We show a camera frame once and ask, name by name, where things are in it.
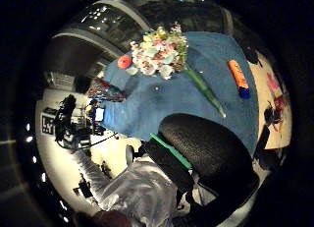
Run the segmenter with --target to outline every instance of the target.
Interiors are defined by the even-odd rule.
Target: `table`
[[[104,70],[104,80],[124,90],[125,102],[103,102],[106,107],[101,126],[144,141],[149,133],[157,133],[160,121],[173,113],[187,113],[215,121],[234,132],[250,154],[254,152],[258,134],[258,101],[254,79],[245,56],[236,41],[214,32],[186,32],[187,63],[211,86],[224,107],[227,118],[197,90],[185,74],[174,74],[168,80],[140,73],[130,76],[119,70],[117,60]],[[227,61],[239,63],[248,86],[250,98],[238,96],[235,80]]]

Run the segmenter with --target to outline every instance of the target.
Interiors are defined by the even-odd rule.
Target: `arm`
[[[72,154],[73,160],[78,164],[79,171],[86,181],[90,182],[90,191],[100,203],[103,200],[103,190],[110,180],[101,172],[98,166],[87,157],[83,151],[78,150]]]

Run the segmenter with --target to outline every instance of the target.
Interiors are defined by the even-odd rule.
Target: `pink flower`
[[[162,39],[154,40],[154,41],[153,41],[153,45],[157,45],[157,44],[162,44],[162,45],[164,45],[164,44],[165,44],[165,40],[162,40]]]
[[[176,44],[174,42],[170,42],[168,48],[174,50],[176,48]]]

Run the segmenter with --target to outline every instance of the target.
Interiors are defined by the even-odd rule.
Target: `chair backrest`
[[[247,149],[220,124],[174,114],[161,122],[159,133],[192,164],[199,183],[218,195],[242,189],[256,180]]]

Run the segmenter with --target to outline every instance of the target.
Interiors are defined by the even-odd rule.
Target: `cable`
[[[83,146],[83,147],[80,147],[80,148],[77,148],[77,149],[72,149],[72,148],[69,148],[69,147],[67,147],[67,146],[63,146],[63,145],[60,144],[59,141],[57,141],[57,144],[58,144],[58,146],[60,146],[61,148],[68,149],[68,150],[82,150],[82,149],[86,149],[86,148],[92,147],[92,146],[94,146],[94,145],[97,145],[97,144],[99,144],[99,143],[101,143],[101,142],[105,142],[105,141],[107,141],[108,139],[110,139],[111,137],[113,137],[113,136],[115,136],[115,135],[117,135],[117,134],[118,134],[117,132],[114,132],[114,134],[113,134],[112,136],[107,137],[106,139],[104,139],[104,140],[102,140],[102,141],[93,143],[93,144],[91,144],[91,145]]]

